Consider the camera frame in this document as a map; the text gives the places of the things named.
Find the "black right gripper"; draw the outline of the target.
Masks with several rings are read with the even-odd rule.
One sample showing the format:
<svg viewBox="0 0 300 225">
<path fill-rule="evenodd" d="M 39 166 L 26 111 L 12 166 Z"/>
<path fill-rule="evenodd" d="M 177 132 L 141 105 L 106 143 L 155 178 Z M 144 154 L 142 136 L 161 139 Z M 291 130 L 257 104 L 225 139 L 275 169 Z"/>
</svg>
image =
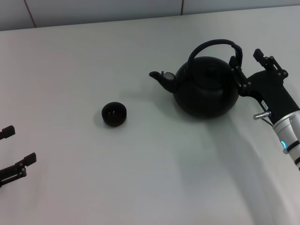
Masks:
<svg viewBox="0 0 300 225">
<path fill-rule="evenodd" d="M 265 112 L 271 113 L 269 119 L 275 124 L 300 108 L 283 86 L 288 72 L 281 68 L 273 56 L 265 56 L 260 49 L 255 49 L 253 57 L 264 71 L 246 78 L 236 57 L 232 56 L 229 61 L 231 73 L 239 95 L 254 98 Z"/>
</svg>

